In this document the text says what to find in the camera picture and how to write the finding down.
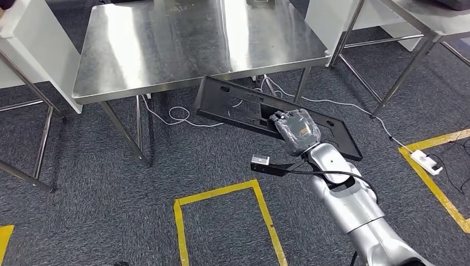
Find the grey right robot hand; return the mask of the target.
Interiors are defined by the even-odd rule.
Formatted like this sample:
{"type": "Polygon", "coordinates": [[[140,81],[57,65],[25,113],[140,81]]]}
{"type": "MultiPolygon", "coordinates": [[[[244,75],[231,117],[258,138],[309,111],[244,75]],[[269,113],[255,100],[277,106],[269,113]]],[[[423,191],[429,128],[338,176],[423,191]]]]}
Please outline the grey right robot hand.
{"type": "Polygon", "coordinates": [[[276,111],[269,117],[285,141],[287,152],[300,156],[321,141],[321,132],[305,109],[276,111]]]}

